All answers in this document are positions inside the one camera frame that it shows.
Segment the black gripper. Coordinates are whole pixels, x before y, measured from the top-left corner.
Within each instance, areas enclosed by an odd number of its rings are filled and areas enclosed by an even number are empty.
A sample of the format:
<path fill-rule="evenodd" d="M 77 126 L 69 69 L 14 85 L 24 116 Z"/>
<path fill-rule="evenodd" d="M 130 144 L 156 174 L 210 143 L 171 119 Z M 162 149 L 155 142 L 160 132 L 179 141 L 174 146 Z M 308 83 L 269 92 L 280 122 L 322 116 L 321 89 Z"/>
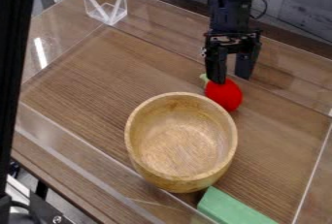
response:
<path fill-rule="evenodd" d="M 261 29 L 225 33 L 209 30 L 203 34 L 202 56 L 206 76 L 211 82 L 226 82 L 227 54 L 235 53 L 234 74 L 245 80 L 250 79 L 262 46 L 261 34 Z"/>

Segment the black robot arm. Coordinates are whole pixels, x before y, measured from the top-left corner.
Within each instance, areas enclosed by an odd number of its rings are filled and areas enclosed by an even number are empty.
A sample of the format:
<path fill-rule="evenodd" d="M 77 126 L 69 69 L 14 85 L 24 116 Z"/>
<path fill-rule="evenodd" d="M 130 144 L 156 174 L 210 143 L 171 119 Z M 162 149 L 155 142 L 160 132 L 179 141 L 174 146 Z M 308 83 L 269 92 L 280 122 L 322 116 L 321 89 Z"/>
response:
<path fill-rule="evenodd" d="M 206 77 L 215 84 L 225 84 L 227 77 L 227 57 L 235 55 L 234 74 L 250 79 L 262 43 L 259 28 L 249 26 L 254 0 L 210 0 L 210 22 L 205 33 L 202 54 Z"/>

